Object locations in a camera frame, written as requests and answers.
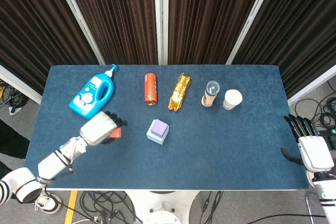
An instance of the plastic lid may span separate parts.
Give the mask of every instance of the plastic lid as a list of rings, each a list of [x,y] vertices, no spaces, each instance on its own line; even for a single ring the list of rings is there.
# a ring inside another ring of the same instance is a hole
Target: plastic lid
[[[118,70],[118,68],[115,64],[112,64],[111,67],[112,67],[111,71],[117,71]]]
[[[225,100],[232,105],[238,105],[242,102],[243,96],[238,90],[230,89],[225,93]]]
[[[206,85],[206,89],[205,89],[206,93],[208,95],[217,95],[219,92],[219,84],[217,81],[210,81],[208,82],[208,84]]]

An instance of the clear plastic cup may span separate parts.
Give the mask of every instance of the clear plastic cup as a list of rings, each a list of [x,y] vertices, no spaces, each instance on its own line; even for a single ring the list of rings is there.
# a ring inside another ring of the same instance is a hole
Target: clear plastic cup
[[[204,95],[202,97],[202,105],[211,107],[217,94],[219,93],[219,84],[217,81],[210,81],[206,85]]]

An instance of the blue felt surface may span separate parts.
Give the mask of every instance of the blue felt surface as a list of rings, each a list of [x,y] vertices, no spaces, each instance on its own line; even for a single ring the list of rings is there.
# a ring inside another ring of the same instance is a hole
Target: blue felt surface
[[[89,147],[74,162],[74,174],[53,188],[105,189],[299,189],[308,188],[303,167],[287,161],[284,146],[298,155],[283,116],[289,113],[276,66],[118,66],[115,92],[103,110],[128,120],[122,138]],[[40,105],[26,166],[37,175],[37,164],[87,121],[72,112],[72,97],[94,74],[109,66],[54,66]],[[158,103],[144,103],[144,75],[158,78]],[[170,96],[182,72],[192,76],[181,109],[168,110]],[[205,108],[206,84],[216,80],[220,92]],[[243,102],[223,109],[224,93],[238,89]],[[153,119],[169,125],[163,145],[146,138]]]

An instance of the purple cube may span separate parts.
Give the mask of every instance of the purple cube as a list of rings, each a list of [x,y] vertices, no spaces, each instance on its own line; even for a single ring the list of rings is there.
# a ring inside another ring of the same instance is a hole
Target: purple cube
[[[153,127],[151,128],[151,132],[155,136],[162,138],[164,133],[166,133],[167,129],[168,129],[168,124],[160,121],[159,119],[155,119],[155,123]]]

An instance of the dark brown curtain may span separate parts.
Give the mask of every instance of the dark brown curtain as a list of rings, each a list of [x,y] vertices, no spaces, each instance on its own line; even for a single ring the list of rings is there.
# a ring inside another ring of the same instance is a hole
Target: dark brown curtain
[[[291,97],[336,64],[336,0],[265,0],[233,63],[279,65]]]
[[[76,0],[106,63],[157,64],[154,0]]]
[[[255,0],[169,0],[169,64],[225,63]]]
[[[0,64],[37,92],[52,65],[98,63],[65,0],[0,3]]]

